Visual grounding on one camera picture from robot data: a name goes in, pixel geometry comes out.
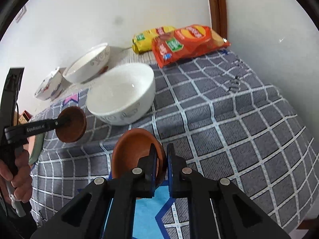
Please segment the left hand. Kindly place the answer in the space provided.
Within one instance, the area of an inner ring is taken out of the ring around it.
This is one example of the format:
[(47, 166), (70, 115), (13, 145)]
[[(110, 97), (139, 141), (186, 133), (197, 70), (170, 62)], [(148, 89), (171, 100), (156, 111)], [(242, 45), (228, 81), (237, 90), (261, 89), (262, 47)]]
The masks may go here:
[(32, 177), (30, 176), (29, 152), (23, 149), (21, 152), (16, 151), (15, 165), (18, 168), (18, 173), (12, 175), (8, 166), (1, 160), (1, 191), (3, 199), (6, 203), (11, 204), (11, 199), (8, 194), (6, 181), (10, 182), (15, 188), (14, 196), (17, 201), (27, 203), (32, 196)]

